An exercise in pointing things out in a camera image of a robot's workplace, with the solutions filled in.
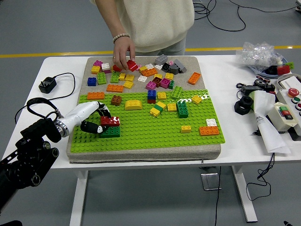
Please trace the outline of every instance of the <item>hand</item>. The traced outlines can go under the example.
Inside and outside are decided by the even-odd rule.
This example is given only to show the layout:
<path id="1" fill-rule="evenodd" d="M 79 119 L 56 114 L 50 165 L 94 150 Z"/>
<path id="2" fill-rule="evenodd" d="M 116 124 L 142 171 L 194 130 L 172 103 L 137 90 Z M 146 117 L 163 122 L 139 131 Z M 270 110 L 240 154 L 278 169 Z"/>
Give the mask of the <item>hand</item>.
<path id="1" fill-rule="evenodd" d="M 135 61 L 135 45 L 133 41 L 127 36 L 118 38 L 114 45 L 113 63 L 120 69 L 128 70 L 127 51 L 130 52 L 130 59 Z"/>

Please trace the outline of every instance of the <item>yellow floor line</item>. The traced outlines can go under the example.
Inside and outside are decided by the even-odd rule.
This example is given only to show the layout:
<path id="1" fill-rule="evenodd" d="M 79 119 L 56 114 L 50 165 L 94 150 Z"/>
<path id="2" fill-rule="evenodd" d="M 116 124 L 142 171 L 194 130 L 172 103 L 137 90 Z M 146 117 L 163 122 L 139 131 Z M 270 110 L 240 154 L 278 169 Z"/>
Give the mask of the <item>yellow floor line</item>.
<path id="1" fill-rule="evenodd" d="M 299 49 L 297 46 L 274 46 L 275 49 Z M 187 48 L 186 52 L 202 52 L 202 51 L 234 51 L 242 49 L 242 47 L 220 47 L 220 48 Z M 64 53 L 25 53 L 25 54 L 3 54 L 0 58 L 19 58 L 19 57 L 59 57 L 59 56 L 82 56 L 82 55 L 106 55 L 113 54 L 113 51 L 92 51 L 92 52 L 64 52 Z"/>

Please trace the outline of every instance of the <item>white paper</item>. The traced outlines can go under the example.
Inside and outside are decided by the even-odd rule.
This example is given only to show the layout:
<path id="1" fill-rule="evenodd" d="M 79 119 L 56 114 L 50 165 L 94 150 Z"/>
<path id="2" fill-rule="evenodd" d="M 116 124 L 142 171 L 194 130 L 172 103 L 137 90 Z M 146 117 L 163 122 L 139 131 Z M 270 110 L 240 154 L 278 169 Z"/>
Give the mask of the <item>white paper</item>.
<path id="1" fill-rule="evenodd" d="M 276 128 L 265 117 L 274 107 L 275 95 L 265 91 L 254 91 L 254 113 L 265 147 L 269 153 L 291 153 Z"/>

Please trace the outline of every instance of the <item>white table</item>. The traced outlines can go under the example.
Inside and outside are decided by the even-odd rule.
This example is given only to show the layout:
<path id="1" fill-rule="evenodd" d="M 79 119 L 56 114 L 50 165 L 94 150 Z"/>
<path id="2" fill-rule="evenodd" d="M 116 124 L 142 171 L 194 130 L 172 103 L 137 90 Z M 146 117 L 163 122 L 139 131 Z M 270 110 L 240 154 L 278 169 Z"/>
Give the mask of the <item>white table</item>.
<path id="1" fill-rule="evenodd" d="M 235 85 L 239 82 L 252 84 L 255 80 L 254 73 L 247 67 L 235 63 L 235 56 L 195 56 L 199 61 L 205 87 L 217 113 L 226 143 L 222 144 L 220 156 L 215 160 L 206 161 L 173 161 L 173 162 L 125 162 L 125 163 L 96 163 L 96 164 L 70 164 L 65 153 L 68 138 L 63 138 L 59 143 L 51 143 L 57 147 L 60 155 L 52 169 L 72 170 L 78 177 L 71 222 L 70 225 L 80 225 L 84 204 L 87 176 L 89 170 L 133 169 L 133 168 L 162 168 L 162 167 L 188 167 L 188 166 L 232 166 L 238 186 L 238 191 L 244 208 L 247 222 L 257 222 L 253 204 L 246 195 L 246 182 L 241 170 L 244 164 L 268 163 L 271 154 L 266 151 L 263 140 L 258 136 L 251 136 L 257 130 L 257 124 L 253 113 L 239 115 L 234 112 L 234 104 L 237 101 Z M 39 71 L 36 81 L 30 91 L 27 100 L 34 97 L 53 98 L 64 96 L 71 92 L 73 78 L 69 75 L 56 78 L 57 86 L 50 94 L 40 92 L 38 85 L 46 77 L 71 72 L 76 77 L 76 88 L 70 97 L 53 101 L 62 115 L 67 114 L 77 104 L 78 94 L 81 87 L 86 66 L 87 56 L 72 57 L 49 57 L 45 59 Z M 41 114 L 51 111 L 45 105 L 36 105 L 33 110 Z M 15 127 L 4 156 L 12 153 L 15 143 L 22 138 L 20 131 L 33 124 L 39 118 L 23 110 Z M 296 162 L 301 160 L 301 142 L 294 142 L 289 134 L 281 135 L 291 149 L 291 154 L 276 154 L 277 162 Z"/>

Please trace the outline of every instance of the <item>yellow lego brick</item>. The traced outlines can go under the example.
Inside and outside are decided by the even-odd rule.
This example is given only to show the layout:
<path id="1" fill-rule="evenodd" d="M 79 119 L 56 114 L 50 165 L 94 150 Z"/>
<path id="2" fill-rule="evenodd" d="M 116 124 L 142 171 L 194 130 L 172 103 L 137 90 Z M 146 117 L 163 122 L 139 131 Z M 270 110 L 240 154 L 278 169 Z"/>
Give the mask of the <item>yellow lego brick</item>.
<path id="1" fill-rule="evenodd" d="M 158 103 L 156 103 L 156 105 L 160 106 L 163 108 L 163 110 L 166 109 L 166 104 L 162 103 L 161 101 L 159 101 Z"/>
<path id="2" fill-rule="evenodd" d="M 119 81 L 125 81 L 126 74 L 125 73 L 120 73 L 119 74 Z"/>
<path id="3" fill-rule="evenodd" d="M 181 126 L 181 133 L 190 133 L 191 126 Z"/>
<path id="4" fill-rule="evenodd" d="M 123 87 L 124 88 L 127 88 L 127 89 L 131 89 L 133 87 L 133 84 L 131 81 L 126 81 L 124 84 L 123 84 Z"/>
<path id="5" fill-rule="evenodd" d="M 155 74 L 155 75 L 154 75 L 154 78 L 156 78 L 156 77 L 157 77 L 157 78 L 162 78 L 162 75 L 161 75 L 161 74 Z"/>
<path id="6" fill-rule="evenodd" d="M 147 70 L 146 66 L 143 66 L 143 67 L 139 68 L 139 72 L 144 71 L 144 70 Z"/>
<path id="7" fill-rule="evenodd" d="M 157 95 L 158 95 L 158 100 L 166 100 L 167 99 L 166 92 L 158 92 Z"/>
<path id="8" fill-rule="evenodd" d="M 176 112 L 177 105 L 175 103 L 167 104 L 167 111 L 168 112 Z"/>
<path id="9" fill-rule="evenodd" d="M 198 95 L 195 95 L 192 99 L 192 102 L 195 103 L 196 105 L 198 105 L 199 103 L 202 102 L 202 98 L 200 98 Z"/>
<path id="10" fill-rule="evenodd" d="M 97 74 L 100 72 L 100 66 L 93 66 L 91 69 L 92 74 Z"/>
<path id="11" fill-rule="evenodd" d="M 134 81 L 135 76 L 133 74 L 127 74 L 126 81 Z"/>
<path id="12" fill-rule="evenodd" d="M 154 117 L 158 117 L 158 115 L 160 115 L 160 111 L 158 110 L 158 109 L 156 109 L 156 108 L 151 108 L 151 110 L 150 110 L 150 114 L 152 115 L 152 116 L 154 116 Z"/>
<path id="13" fill-rule="evenodd" d="M 165 74 L 165 78 L 168 79 L 168 80 L 172 80 L 174 78 L 174 74 L 172 74 L 172 73 L 166 73 Z"/>
<path id="14" fill-rule="evenodd" d="M 125 104 L 125 110 L 141 110 L 142 102 L 141 100 L 128 100 Z"/>

